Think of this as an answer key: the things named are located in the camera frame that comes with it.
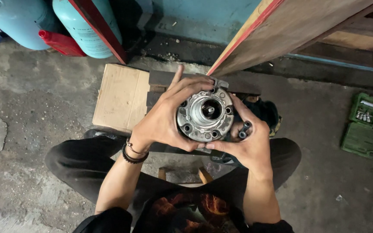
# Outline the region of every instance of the black shirt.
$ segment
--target black shirt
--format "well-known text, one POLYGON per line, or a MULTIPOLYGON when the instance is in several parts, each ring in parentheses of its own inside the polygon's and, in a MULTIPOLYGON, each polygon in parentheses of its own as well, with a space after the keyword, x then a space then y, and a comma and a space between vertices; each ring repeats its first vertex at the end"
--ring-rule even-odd
MULTIPOLYGON (((73 233, 130 233, 132 215, 111 208, 85 219, 73 233)), ((242 212, 212 194, 184 192, 145 205, 133 233, 293 233, 284 220, 247 226, 242 212)))

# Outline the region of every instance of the red bottle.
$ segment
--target red bottle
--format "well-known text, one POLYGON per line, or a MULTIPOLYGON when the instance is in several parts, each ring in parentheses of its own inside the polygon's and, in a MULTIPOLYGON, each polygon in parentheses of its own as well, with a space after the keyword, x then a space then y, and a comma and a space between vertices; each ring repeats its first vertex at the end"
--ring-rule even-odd
POLYGON ((59 51, 60 53, 70 56, 70 57, 85 57, 86 54, 79 47, 76 41, 69 37, 59 33, 40 30, 38 35, 44 42, 51 46, 53 49, 59 51))

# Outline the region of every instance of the bracelet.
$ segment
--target bracelet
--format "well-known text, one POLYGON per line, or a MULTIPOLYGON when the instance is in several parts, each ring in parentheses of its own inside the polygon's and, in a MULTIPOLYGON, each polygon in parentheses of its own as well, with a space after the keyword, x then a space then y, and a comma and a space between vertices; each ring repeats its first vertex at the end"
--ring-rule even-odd
POLYGON ((147 152, 145 152, 145 153, 139 153, 139 152, 136 152, 135 150, 133 150, 133 148, 132 148, 133 144, 129 142, 130 139, 131 139, 131 137, 128 137, 128 138, 126 139, 126 144, 127 144, 127 146, 129 147, 129 149, 130 149, 131 151, 133 151, 135 154, 143 155, 143 154, 146 154, 147 152, 149 152, 149 151, 147 151, 147 152))
POLYGON ((149 151, 146 152, 145 156, 143 156, 142 158, 132 158, 132 157, 130 157, 130 156, 128 155, 128 153, 126 152, 126 146, 128 146, 127 143, 125 143, 125 144, 123 145, 123 148, 122 148, 122 156, 123 156, 123 158, 124 158, 127 162, 132 163, 132 164, 138 164, 138 163, 141 163, 141 162, 145 161, 145 160, 148 158, 149 151))

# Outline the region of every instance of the blue wall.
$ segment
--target blue wall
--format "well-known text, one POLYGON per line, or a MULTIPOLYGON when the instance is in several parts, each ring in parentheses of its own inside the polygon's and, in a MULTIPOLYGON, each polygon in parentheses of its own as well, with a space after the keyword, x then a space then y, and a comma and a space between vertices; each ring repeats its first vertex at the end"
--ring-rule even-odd
POLYGON ((227 45, 260 1, 136 0, 142 8, 137 26, 173 36, 227 45))

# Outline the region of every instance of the green toolbox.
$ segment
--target green toolbox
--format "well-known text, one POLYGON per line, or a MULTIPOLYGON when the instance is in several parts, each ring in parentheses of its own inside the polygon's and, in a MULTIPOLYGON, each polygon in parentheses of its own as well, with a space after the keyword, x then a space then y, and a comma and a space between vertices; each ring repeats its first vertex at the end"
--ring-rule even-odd
POLYGON ((349 119, 342 150, 373 159, 373 97, 356 95, 349 119))

